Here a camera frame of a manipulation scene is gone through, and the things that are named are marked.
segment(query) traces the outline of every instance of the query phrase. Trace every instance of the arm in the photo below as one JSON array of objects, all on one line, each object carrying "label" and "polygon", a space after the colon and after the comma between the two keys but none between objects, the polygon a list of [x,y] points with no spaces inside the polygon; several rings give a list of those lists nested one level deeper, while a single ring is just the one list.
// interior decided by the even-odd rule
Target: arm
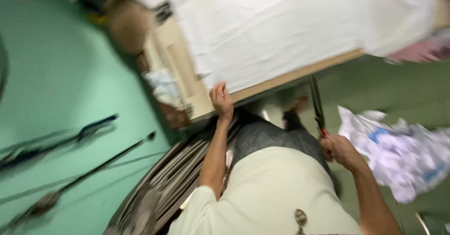
[{"label": "arm", "polygon": [[365,235],[401,235],[394,215],[387,207],[380,188],[364,158],[350,141],[339,135],[329,135],[320,141],[328,161],[333,158],[355,178],[360,204],[360,227]]},{"label": "arm", "polygon": [[210,91],[212,105],[219,115],[216,133],[200,172],[199,186],[209,186],[218,200],[225,175],[225,159],[228,126],[233,118],[233,101],[225,87],[225,82],[216,84]]}]

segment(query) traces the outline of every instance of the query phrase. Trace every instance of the scissors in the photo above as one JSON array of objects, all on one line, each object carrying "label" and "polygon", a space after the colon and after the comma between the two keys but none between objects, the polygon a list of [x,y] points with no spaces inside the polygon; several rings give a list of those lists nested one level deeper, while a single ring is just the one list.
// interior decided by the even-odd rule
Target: scissors
[{"label": "scissors", "polygon": [[326,137],[329,135],[329,133],[325,128],[325,118],[323,117],[322,103],[320,102],[319,87],[312,74],[310,74],[310,87],[312,94],[311,96],[314,103],[315,120],[319,125],[320,137]]}]

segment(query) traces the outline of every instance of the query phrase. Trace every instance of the pink fabric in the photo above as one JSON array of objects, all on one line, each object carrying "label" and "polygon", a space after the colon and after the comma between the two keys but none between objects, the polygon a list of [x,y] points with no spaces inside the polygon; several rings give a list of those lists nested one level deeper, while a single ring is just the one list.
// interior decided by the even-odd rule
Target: pink fabric
[{"label": "pink fabric", "polygon": [[435,42],[430,39],[416,42],[400,51],[386,57],[388,63],[400,64],[403,60],[411,62],[439,61],[439,58],[432,54],[437,49]]}]

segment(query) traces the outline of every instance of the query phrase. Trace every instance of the hand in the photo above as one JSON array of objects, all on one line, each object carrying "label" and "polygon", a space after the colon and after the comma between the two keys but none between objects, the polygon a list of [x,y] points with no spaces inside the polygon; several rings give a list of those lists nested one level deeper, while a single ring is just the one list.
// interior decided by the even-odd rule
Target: hand
[{"label": "hand", "polygon": [[231,122],[233,118],[233,100],[226,89],[226,82],[216,84],[211,91],[209,97],[212,101],[212,106],[219,115],[219,120]]},{"label": "hand", "polygon": [[368,167],[363,156],[344,136],[327,135],[320,140],[320,145],[323,148],[322,152],[325,159],[329,162],[335,158],[337,163],[351,172]]}]

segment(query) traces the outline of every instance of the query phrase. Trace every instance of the cloth pile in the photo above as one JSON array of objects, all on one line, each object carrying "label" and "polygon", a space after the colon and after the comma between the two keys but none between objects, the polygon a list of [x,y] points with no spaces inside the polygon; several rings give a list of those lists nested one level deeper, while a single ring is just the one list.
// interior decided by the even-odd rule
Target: cloth pile
[{"label": "cloth pile", "polygon": [[365,111],[359,115],[339,106],[339,134],[369,158],[380,185],[389,186],[399,203],[409,203],[435,188],[450,169],[450,128],[430,132],[408,125],[402,118],[391,127],[381,123],[387,114]]}]

